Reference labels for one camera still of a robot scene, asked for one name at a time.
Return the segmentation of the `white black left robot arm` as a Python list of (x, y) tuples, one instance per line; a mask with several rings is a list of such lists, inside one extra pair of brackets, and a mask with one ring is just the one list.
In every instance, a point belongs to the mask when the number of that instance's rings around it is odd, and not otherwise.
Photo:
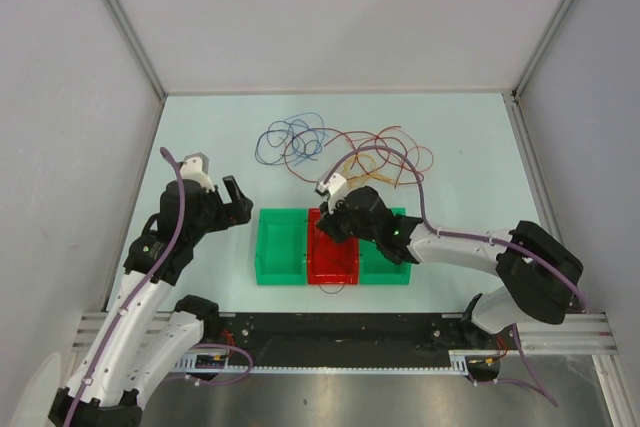
[(160, 197), (160, 210), (131, 244), (116, 301), (87, 355), (49, 412), (56, 426), (137, 426), (156, 388), (196, 345), (214, 344), (225, 329), (217, 303), (195, 295), (179, 300), (161, 332), (143, 342), (158, 308), (209, 233), (244, 225), (252, 201), (232, 176), (224, 202), (205, 174), (184, 174)]

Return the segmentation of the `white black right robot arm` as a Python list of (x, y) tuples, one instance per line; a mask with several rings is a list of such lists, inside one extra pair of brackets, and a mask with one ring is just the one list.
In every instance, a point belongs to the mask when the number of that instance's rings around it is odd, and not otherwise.
[(448, 264), (499, 278), (501, 287), (474, 296), (454, 329), (454, 337), (473, 348), (526, 320), (560, 325), (578, 296), (582, 263), (534, 222), (505, 232), (463, 233), (395, 213), (368, 186), (315, 191), (322, 199), (317, 226), (337, 243), (369, 242), (396, 265)]

